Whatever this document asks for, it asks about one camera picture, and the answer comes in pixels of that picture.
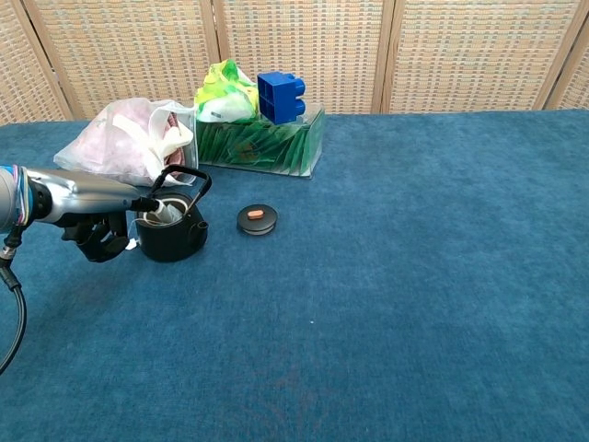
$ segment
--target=blue toy brick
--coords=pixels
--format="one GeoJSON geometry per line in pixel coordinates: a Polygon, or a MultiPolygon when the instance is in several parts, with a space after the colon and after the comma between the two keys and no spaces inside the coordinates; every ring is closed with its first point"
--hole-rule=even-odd
{"type": "Polygon", "coordinates": [[[305,113],[305,103],[298,98],[304,93],[305,83],[293,74],[258,74],[260,112],[274,124],[294,122],[305,113]]]}

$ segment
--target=wicker panel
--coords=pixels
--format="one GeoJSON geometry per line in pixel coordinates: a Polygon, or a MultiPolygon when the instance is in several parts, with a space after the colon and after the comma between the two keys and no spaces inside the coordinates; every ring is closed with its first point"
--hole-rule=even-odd
{"type": "Polygon", "coordinates": [[[532,109],[580,1],[406,0],[390,111],[532,109]]]}
{"type": "Polygon", "coordinates": [[[11,2],[0,0],[0,124],[65,120],[70,115],[58,100],[54,78],[48,77],[49,64],[37,58],[17,12],[11,2]]]}
{"type": "Polygon", "coordinates": [[[191,104],[211,62],[198,1],[34,0],[27,6],[84,118],[129,97],[191,104]]]}
{"type": "Polygon", "coordinates": [[[301,76],[304,99],[328,112],[371,111],[382,0],[221,3],[226,35],[220,40],[228,43],[222,58],[234,58],[252,79],[273,70],[301,76]]]}
{"type": "Polygon", "coordinates": [[[560,107],[589,109],[589,45],[585,47],[583,58],[574,70],[571,82],[564,90],[560,107]]]}

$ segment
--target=pink plastic bag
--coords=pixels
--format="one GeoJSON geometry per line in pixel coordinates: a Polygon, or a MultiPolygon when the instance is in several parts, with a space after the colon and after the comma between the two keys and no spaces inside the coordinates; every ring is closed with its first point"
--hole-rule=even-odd
{"type": "MultiPolygon", "coordinates": [[[[66,170],[151,186],[169,164],[198,168],[196,143],[189,129],[194,111],[171,99],[113,101],[53,161],[66,170]]],[[[192,180],[168,175],[166,185],[186,185],[192,180]]]]}

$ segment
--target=black lid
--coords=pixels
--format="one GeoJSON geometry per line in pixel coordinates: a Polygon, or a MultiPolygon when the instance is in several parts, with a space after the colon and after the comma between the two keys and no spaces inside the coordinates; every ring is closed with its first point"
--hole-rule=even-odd
{"type": "Polygon", "coordinates": [[[269,205],[253,204],[241,209],[237,216],[237,226],[249,235],[266,235],[274,229],[277,218],[276,211],[269,205]],[[250,219],[248,214],[258,210],[263,212],[262,216],[250,219]]]}

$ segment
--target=plastic bag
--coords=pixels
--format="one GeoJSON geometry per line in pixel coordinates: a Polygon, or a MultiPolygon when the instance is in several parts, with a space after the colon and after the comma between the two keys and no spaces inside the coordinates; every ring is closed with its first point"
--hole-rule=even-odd
{"type": "MultiPolygon", "coordinates": [[[[151,186],[169,164],[198,168],[191,130],[194,112],[195,108],[171,99],[113,101],[53,161],[66,170],[151,186]]],[[[165,185],[186,185],[193,180],[181,174],[168,175],[165,185]]]]}
{"type": "Polygon", "coordinates": [[[258,86],[233,60],[211,64],[194,97],[199,122],[246,122],[258,116],[258,86]]]}

